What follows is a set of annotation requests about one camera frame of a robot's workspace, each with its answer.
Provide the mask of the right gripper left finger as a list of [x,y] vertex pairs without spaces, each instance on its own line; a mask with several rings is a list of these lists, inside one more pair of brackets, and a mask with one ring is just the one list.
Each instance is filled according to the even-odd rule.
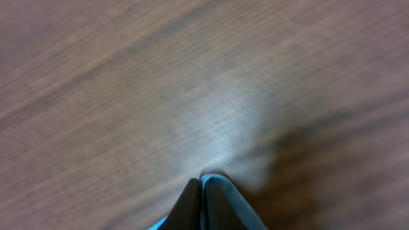
[[159,230],[198,230],[200,229],[201,187],[199,180],[188,181],[169,215]]

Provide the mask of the light blue t-shirt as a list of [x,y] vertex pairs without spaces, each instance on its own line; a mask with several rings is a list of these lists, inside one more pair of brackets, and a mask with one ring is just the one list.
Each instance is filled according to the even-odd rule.
[[[202,175],[200,178],[196,178],[196,179],[199,180],[199,185],[201,187],[200,229],[202,229],[202,230],[228,230],[228,229],[205,229],[204,228],[204,175]],[[158,229],[160,227],[160,225],[165,221],[166,217],[159,220],[156,224],[152,225],[150,227],[150,229]]]

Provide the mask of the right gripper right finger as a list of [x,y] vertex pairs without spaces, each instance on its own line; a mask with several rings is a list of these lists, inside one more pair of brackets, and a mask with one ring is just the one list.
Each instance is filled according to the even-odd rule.
[[220,174],[204,175],[204,228],[267,229],[231,180]]

